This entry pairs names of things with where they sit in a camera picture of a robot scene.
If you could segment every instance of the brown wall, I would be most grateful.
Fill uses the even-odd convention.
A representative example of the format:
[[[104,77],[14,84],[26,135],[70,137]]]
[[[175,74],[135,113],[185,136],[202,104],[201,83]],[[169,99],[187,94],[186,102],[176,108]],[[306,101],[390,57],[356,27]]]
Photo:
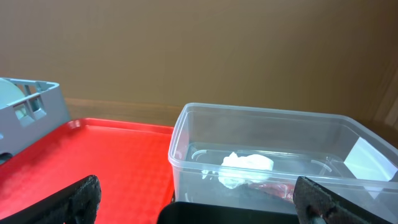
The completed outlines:
[[[69,98],[375,114],[398,1],[2,0],[0,76]]]

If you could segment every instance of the gray plastic basket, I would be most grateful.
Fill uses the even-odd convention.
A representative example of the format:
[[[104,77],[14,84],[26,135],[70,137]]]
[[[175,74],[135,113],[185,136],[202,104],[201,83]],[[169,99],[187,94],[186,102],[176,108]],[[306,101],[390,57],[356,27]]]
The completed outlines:
[[[22,89],[25,97],[0,106],[0,164],[70,120],[58,83],[4,79]],[[18,118],[20,110],[24,115]]]

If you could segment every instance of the white crumpled tissue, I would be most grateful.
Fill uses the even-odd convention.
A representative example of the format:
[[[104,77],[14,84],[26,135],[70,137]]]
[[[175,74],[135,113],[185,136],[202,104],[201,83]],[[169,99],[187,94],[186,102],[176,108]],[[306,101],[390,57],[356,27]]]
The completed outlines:
[[[224,158],[222,166],[272,170],[274,161],[258,154],[238,157],[235,152],[232,152],[231,155]],[[268,177],[267,174],[254,174],[253,172],[223,168],[218,172],[218,180],[229,189],[234,189],[242,184],[260,183],[267,180]]]

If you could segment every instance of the red surface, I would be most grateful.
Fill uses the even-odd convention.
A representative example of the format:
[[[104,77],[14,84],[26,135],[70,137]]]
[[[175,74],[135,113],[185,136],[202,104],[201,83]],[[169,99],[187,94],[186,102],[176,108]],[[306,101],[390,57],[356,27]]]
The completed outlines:
[[[156,223],[174,191],[172,131],[98,119],[62,125],[0,166],[0,218],[94,174],[102,190],[96,223]]]

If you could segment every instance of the clear plastic container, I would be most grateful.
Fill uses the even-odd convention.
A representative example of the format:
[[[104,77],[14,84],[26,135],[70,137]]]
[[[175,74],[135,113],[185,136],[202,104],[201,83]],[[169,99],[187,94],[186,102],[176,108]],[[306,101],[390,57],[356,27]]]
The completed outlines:
[[[221,166],[232,152],[266,156],[273,169]],[[176,201],[295,213],[291,196],[303,175],[398,222],[398,150],[345,116],[190,103],[169,161]],[[244,184],[230,189],[219,177]]]

